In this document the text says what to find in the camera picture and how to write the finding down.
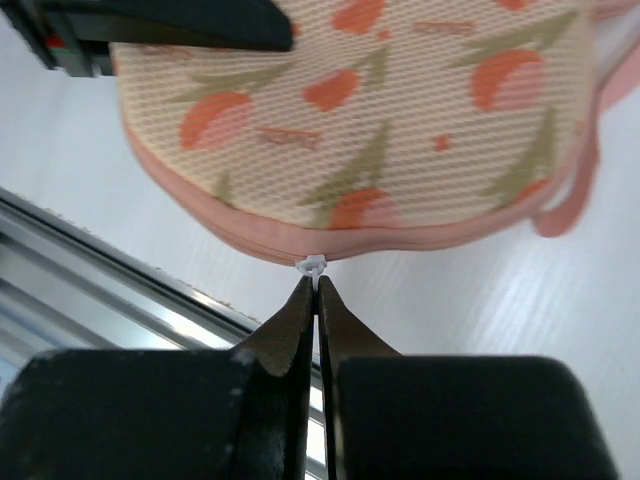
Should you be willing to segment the white zipper pull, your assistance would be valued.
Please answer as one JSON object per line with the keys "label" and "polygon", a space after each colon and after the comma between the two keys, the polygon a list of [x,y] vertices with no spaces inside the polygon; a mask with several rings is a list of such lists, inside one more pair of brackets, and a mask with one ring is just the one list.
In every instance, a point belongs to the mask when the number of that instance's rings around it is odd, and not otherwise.
{"label": "white zipper pull", "polygon": [[327,267],[326,257],[324,255],[309,255],[298,261],[295,267],[303,276],[311,279],[313,291],[317,293],[320,277]]}

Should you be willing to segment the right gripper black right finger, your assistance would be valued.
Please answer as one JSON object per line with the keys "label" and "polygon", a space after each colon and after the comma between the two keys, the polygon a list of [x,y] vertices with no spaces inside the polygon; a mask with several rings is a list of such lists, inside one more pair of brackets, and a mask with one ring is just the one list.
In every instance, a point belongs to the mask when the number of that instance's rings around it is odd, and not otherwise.
{"label": "right gripper black right finger", "polygon": [[615,479],[586,391],[542,356],[403,355],[322,277],[332,479]]}

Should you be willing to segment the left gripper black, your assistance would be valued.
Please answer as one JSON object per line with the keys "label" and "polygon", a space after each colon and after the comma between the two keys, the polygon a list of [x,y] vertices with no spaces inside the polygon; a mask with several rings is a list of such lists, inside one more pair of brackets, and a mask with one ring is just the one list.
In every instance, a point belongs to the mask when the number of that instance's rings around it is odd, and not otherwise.
{"label": "left gripper black", "polygon": [[114,76],[109,43],[289,52],[289,17],[273,1],[91,1],[108,42],[80,40],[55,1],[2,1],[1,11],[48,69],[71,77]]}

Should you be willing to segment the peach floral laundry bag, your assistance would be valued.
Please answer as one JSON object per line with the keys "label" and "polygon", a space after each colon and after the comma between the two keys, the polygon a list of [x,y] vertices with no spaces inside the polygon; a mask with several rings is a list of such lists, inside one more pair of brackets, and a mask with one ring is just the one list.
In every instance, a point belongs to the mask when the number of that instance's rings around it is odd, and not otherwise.
{"label": "peach floral laundry bag", "polygon": [[292,265],[573,227],[635,1],[286,1],[295,49],[114,43],[127,139],[214,235]]}

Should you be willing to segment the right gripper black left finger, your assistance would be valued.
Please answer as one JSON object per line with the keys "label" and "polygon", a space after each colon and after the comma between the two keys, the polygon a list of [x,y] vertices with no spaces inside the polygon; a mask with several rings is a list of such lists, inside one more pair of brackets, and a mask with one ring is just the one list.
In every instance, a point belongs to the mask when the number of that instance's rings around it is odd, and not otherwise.
{"label": "right gripper black left finger", "polygon": [[5,479],[301,479],[314,289],[226,349],[68,349],[1,402]]}

